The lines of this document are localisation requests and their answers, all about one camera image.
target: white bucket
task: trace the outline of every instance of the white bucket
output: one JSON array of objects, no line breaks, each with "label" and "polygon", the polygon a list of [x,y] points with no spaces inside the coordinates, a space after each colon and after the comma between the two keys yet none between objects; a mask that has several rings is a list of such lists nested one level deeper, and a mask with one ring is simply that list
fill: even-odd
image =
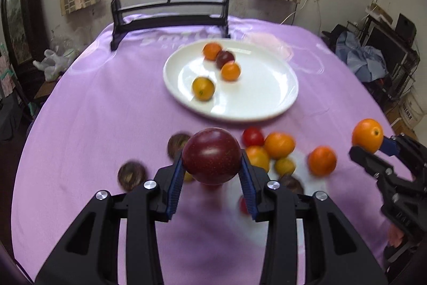
[{"label": "white bucket", "polygon": [[420,106],[421,98],[417,94],[415,88],[411,88],[409,93],[404,97],[403,102],[399,108],[399,114],[409,129],[414,129],[421,119],[427,113]]}]

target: purple tablecloth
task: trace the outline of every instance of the purple tablecloth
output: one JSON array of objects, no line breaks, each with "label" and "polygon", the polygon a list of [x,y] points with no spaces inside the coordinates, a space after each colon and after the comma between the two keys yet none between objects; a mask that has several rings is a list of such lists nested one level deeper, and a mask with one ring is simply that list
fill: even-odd
[{"label": "purple tablecloth", "polygon": [[[374,118],[386,136],[392,130],[379,107],[349,69],[310,32],[257,20],[230,19],[232,38],[269,35],[282,43],[299,80],[294,106],[261,123],[265,133],[285,131],[308,154],[329,145],[338,155],[327,179],[328,194],[379,259],[388,223],[381,215],[375,180],[348,157],[351,132]],[[118,51],[109,49],[108,26],[59,81],[31,130],[16,176],[12,240],[16,259],[32,278],[91,197],[101,189],[122,193],[117,171],[127,160],[142,161],[149,178],[169,165],[166,145],[178,131],[223,127],[238,139],[244,125],[203,118],[179,105],[162,79],[168,56],[180,45],[217,37],[216,28],[160,28],[129,33]],[[401,175],[407,171],[390,160]],[[228,223],[221,190],[209,193],[197,182],[185,185],[168,224],[157,224],[165,284],[258,284],[264,248]],[[125,283],[120,232],[119,281]]]}]

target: metal screw cap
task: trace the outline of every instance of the metal screw cap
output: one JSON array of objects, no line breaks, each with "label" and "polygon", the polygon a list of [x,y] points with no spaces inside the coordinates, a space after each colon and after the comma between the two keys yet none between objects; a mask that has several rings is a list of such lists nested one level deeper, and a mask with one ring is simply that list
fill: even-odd
[{"label": "metal screw cap", "polygon": [[147,180],[147,181],[144,183],[144,187],[145,187],[147,190],[151,190],[151,189],[155,188],[156,186],[157,186],[157,183],[156,183],[154,180]]},{"label": "metal screw cap", "polygon": [[104,190],[98,191],[97,194],[95,195],[95,197],[97,198],[97,200],[102,201],[108,197],[108,192],[104,191]]},{"label": "metal screw cap", "polygon": [[272,189],[272,190],[277,190],[280,187],[280,183],[276,182],[276,180],[270,180],[267,183],[267,187]]},{"label": "metal screw cap", "polygon": [[325,200],[327,200],[327,194],[325,192],[323,192],[323,191],[317,191],[316,194],[315,194],[315,196],[316,196],[316,198],[319,201],[325,201]]}]

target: blue cloth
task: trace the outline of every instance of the blue cloth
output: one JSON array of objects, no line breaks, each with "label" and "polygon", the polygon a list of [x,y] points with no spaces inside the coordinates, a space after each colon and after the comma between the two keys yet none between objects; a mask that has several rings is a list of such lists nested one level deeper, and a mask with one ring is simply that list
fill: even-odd
[{"label": "blue cloth", "polygon": [[359,39],[352,32],[341,33],[335,54],[361,82],[371,82],[387,75],[381,51],[372,46],[360,46]]}]

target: white plate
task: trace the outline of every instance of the white plate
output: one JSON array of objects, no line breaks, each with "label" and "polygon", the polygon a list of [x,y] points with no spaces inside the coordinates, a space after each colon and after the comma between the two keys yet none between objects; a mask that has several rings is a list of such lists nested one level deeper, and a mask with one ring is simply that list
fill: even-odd
[{"label": "white plate", "polygon": [[[242,73],[236,82],[221,79],[215,62],[204,59],[203,47],[219,42],[231,51]],[[191,85],[198,76],[215,84],[210,101],[194,98]],[[237,122],[260,121],[282,114],[295,102],[298,80],[289,64],[262,47],[230,39],[200,40],[173,53],[163,67],[168,91],[179,102],[202,115]]]}]

